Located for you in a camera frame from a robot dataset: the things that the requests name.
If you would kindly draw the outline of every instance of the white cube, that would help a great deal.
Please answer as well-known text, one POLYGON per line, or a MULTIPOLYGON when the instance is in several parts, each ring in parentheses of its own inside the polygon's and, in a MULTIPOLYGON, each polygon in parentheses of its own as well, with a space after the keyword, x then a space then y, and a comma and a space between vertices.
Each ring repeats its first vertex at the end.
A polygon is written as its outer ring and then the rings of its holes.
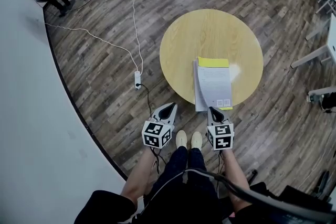
POLYGON ((215 151, 232 148, 234 136, 233 124, 208 126, 208 140, 215 151))
POLYGON ((150 147, 163 148, 172 138, 172 125, 145 121, 142 128, 143 144, 150 147))

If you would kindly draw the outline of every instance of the yellow strip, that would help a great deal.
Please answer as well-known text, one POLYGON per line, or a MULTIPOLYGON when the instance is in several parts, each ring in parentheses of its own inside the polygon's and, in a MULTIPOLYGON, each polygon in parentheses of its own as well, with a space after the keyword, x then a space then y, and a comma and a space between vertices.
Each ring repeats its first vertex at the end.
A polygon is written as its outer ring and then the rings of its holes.
POLYGON ((199 67, 229 67, 228 59, 210 59, 198 56, 199 67))
POLYGON ((232 106, 228 106, 227 108, 219 108, 219 109, 221 109, 221 110, 231 110, 231 109, 233 109, 233 107, 232 106))

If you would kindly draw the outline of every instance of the white table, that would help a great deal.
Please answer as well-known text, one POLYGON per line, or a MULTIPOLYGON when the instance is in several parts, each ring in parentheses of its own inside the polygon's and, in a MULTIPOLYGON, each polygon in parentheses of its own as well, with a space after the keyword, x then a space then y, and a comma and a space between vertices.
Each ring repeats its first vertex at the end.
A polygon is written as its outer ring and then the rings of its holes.
POLYGON ((329 5, 329 7, 330 7, 330 9, 328 10, 328 12, 327 13, 329 13, 329 12, 331 12, 331 11, 333 11, 334 13, 336 13, 336 11, 335 11, 335 6, 336 6, 336 4, 335 4, 335 1, 336 0, 327 0, 315 13, 318 13, 318 12, 320 12, 327 4, 329 5))
MULTIPOLYGON (((334 63, 336 63, 336 17, 334 16, 333 13, 331 14, 330 19, 328 19, 327 21, 323 22, 320 26, 318 26, 312 33, 310 33, 306 37, 306 40, 309 40, 310 38, 315 36, 317 33, 321 32, 327 25, 329 25, 327 44, 311 52, 310 54, 302 57, 300 60, 293 62, 290 65, 292 68, 298 67, 302 65, 303 63, 308 62, 316 58, 317 56, 320 56, 321 54, 325 52, 329 53, 329 57, 323 59, 321 63, 324 63, 331 59, 334 61, 334 63)), ((326 94, 326 93, 331 93, 331 92, 336 92, 336 87, 327 87, 323 89, 312 90, 312 91, 309 91, 308 96, 311 96, 312 94, 321 95, 321 94, 326 94)))

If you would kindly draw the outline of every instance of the plug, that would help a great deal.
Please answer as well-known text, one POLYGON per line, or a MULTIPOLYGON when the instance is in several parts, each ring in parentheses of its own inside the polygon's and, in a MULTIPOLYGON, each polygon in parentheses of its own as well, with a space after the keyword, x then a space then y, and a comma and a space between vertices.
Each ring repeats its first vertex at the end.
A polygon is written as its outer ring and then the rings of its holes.
POLYGON ((134 85, 137 90, 141 89, 141 74, 140 71, 134 72, 134 85))

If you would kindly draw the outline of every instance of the wooden floor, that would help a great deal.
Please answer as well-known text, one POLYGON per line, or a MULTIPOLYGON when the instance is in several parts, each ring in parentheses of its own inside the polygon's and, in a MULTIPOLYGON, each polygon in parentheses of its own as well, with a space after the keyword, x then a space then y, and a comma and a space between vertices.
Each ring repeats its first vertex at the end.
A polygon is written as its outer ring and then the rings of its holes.
MULTIPOLYGON (((74 8, 87 0, 77 0, 74 8)), ((176 102, 175 130, 191 134, 206 130, 206 115, 180 98, 164 79, 159 62, 162 36, 181 15, 213 8, 244 21, 258 38, 264 55, 264 73, 250 98, 235 106, 235 155, 248 176, 259 174, 279 194, 286 185, 309 193, 324 169, 336 182, 336 117, 305 101, 310 89, 335 85, 335 67, 317 60, 291 69, 290 64, 323 45, 326 31, 309 42, 305 36, 325 15, 316 15, 317 0, 135 0, 144 72, 152 110, 176 102)), ((57 13, 53 7, 49 11, 57 13)), ((140 66, 132 19, 132 0, 97 0, 64 18, 47 13, 47 22, 86 28, 113 44, 131 50, 140 66)), ((134 89, 134 64, 129 55, 102 43, 84 31, 48 28, 67 86, 85 120, 112 159, 128 175, 143 149, 141 129, 149 116, 146 90, 134 89)), ((175 137, 161 155, 169 160, 175 137)), ((208 170, 218 169, 218 156, 204 138, 202 149, 208 170)))

